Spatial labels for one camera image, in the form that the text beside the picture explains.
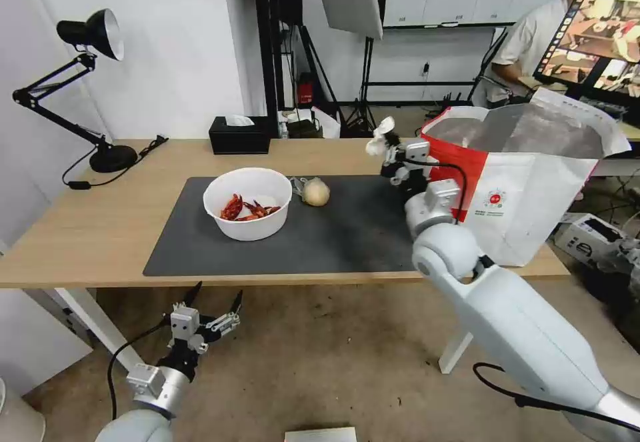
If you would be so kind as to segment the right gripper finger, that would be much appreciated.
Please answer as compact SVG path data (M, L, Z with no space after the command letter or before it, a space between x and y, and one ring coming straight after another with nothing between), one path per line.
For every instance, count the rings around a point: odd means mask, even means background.
M392 186L401 186L408 180L408 168L404 162L385 160L380 175L388 179Z
M383 134L385 142L385 161L405 161L406 148L401 138L394 131Z

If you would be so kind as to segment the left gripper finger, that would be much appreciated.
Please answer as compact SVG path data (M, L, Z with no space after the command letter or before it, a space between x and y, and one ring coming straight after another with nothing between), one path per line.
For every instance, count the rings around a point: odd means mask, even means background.
M193 302L198 296L202 288L202 284L203 282L199 281L195 286L188 289L183 297L183 300L173 304L172 312L182 314L193 314L194 312L197 312L197 310L193 307Z
M240 290L232 304L230 310L218 317L209 317L205 321L205 317L201 316L201 326L199 333L203 337L224 337L234 331L241 323L240 310L243 302L243 290Z

